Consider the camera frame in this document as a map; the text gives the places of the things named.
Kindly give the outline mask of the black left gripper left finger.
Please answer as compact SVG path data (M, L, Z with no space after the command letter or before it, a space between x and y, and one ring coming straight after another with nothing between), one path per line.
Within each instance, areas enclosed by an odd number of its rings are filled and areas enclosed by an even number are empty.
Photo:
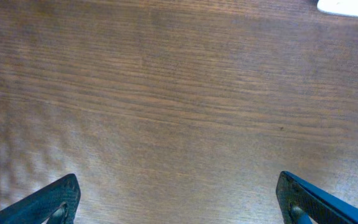
M0 211L0 223L73 224L81 198L75 174L68 174Z

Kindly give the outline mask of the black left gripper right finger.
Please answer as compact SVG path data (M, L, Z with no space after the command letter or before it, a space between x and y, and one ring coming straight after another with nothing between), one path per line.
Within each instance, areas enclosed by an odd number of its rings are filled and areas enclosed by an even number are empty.
M276 196L285 224L355 223L358 208L288 171L279 175Z

